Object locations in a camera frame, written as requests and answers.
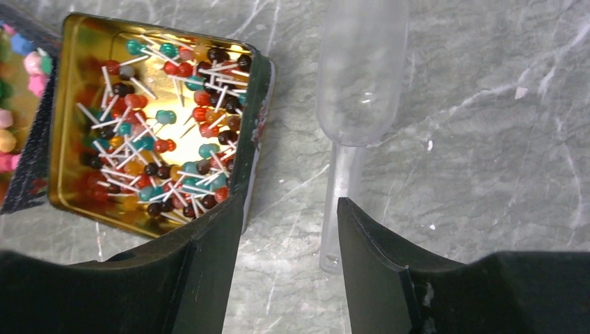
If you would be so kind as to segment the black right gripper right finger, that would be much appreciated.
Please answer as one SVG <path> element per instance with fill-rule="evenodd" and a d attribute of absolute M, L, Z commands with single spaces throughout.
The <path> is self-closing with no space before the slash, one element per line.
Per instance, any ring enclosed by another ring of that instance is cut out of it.
<path fill-rule="evenodd" d="M 463 264 L 337 207 L 354 333 L 588 333 L 587 252 L 500 251 Z"/>

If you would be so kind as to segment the clear plastic scoop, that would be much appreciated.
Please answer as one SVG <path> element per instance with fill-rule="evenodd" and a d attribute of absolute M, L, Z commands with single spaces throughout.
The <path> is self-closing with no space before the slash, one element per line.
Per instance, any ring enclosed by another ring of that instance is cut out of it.
<path fill-rule="evenodd" d="M 316 115 L 332 142 L 319 266 L 340 274 L 339 198 L 355 198 L 367 146 L 391 128 L 404 78 L 409 1 L 330 1 L 321 39 Z"/>

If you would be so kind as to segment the gold tin of star candies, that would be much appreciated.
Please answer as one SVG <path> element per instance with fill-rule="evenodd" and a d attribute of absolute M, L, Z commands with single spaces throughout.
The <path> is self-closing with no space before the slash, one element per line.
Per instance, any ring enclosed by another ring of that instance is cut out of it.
<path fill-rule="evenodd" d="M 14 1 L 1 2 L 1 213 L 47 193 L 61 36 Z"/>

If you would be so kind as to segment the gold tin of lollipops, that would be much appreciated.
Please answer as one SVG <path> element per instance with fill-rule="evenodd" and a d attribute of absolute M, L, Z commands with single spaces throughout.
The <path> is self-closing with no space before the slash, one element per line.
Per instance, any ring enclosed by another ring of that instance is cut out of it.
<path fill-rule="evenodd" d="M 236 193 L 249 208 L 275 74 L 243 42 L 69 14 L 50 203 L 150 237 Z"/>

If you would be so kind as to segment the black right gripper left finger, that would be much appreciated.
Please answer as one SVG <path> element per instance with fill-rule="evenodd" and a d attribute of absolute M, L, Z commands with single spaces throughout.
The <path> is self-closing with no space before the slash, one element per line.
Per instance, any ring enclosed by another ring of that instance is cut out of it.
<path fill-rule="evenodd" d="M 244 218 L 230 196 L 104 262 L 1 253 L 2 333 L 220 333 Z"/>

